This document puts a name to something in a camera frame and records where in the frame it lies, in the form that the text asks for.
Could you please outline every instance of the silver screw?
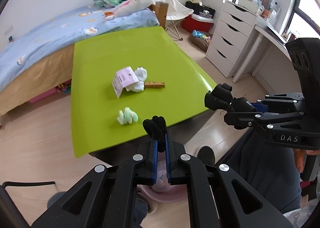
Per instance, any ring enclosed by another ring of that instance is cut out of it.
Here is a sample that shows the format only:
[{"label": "silver screw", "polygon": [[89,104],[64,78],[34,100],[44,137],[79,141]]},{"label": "silver screw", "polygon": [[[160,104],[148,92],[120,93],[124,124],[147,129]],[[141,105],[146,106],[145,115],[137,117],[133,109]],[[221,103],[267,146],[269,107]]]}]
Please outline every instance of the silver screw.
[{"label": "silver screw", "polygon": [[219,169],[220,169],[221,171],[223,171],[223,172],[227,172],[230,168],[229,168],[229,166],[226,165],[226,164],[221,164],[221,165],[219,166]]},{"label": "silver screw", "polygon": [[140,161],[143,159],[143,156],[141,154],[135,154],[132,158],[135,161]]},{"label": "silver screw", "polygon": [[103,172],[104,171],[104,165],[97,165],[95,168],[94,168],[95,172],[97,173],[100,173],[100,172]]},{"label": "silver screw", "polygon": [[188,160],[191,159],[190,155],[188,155],[188,154],[182,154],[182,155],[180,156],[180,158],[181,158],[183,161],[188,161]]}]

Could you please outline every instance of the wall outlet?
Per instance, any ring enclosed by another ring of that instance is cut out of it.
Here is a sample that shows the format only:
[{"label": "wall outlet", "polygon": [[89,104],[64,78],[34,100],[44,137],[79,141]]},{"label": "wall outlet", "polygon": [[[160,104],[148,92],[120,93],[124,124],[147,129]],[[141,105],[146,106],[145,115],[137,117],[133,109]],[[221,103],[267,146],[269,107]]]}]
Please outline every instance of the wall outlet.
[{"label": "wall outlet", "polygon": [[13,25],[11,25],[6,31],[4,31],[4,35],[9,34],[13,30]]}]

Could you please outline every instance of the blue gripper pad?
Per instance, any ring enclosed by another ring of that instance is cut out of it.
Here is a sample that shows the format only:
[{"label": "blue gripper pad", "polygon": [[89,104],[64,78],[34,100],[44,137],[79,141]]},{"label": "blue gripper pad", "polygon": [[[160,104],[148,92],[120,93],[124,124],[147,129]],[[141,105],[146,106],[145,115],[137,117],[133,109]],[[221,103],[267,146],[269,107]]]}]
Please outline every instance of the blue gripper pad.
[{"label": "blue gripper pad", "polygon": [[268,107],[264,106],[262,103],[257,102],[257,103],[251,103],[256,109],[257,112],[267,112],[268,111]]},{"label": "blue gripper pad", "polygon": [[169,154],[169,145],[168,145],[168,135],[165,135],[165,165],[167,167],[167,179],[168,183],[171,182],[171,166],[170,166],[170,154]]},{"label": "blue gripper pad", "polygon": [[158,171],[158,141],[155,141],[153,149],[153,174],[152,181],[155,184],[157,180],[157,171]]}]

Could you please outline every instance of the blue bed sheet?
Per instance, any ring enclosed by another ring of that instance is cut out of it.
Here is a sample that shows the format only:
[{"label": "blue bed sheet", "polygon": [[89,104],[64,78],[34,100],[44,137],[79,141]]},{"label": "blue bed sheet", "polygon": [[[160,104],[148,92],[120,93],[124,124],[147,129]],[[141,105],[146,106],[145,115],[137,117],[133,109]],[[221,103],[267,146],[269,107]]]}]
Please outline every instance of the blue bed sheet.
[{"label": "blue bed sheet", "polygon": [[9,43],[0,53],[0,91],[33,64],[68,45],[106,32],[159,25],[156,15],[148,9],[105,21],[103,13],[107,10],[92,6],[77,8]]}]

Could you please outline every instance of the white folding chair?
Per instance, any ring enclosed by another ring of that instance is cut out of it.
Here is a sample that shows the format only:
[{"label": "white folding chair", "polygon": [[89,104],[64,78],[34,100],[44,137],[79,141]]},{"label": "white folding chair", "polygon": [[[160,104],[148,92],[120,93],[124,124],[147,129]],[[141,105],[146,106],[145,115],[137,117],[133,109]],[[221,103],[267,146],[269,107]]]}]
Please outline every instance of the white folding chair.
[{"label": "white folding chair", "polygon": [[156,1],[162,1],[169,4],[166,19],[170,20],[172,24],[166,26],[165,29],[172,32],[175,35],[175,37],[177,37],[179,40],[182,40],[182,37],[180,36],[176,25],[178,22],[180,22],[180,20],[185,19],[187,16],[191,15],[193,13],[193,10],[190,8],[186,8],[178,0],[156,0]]}]

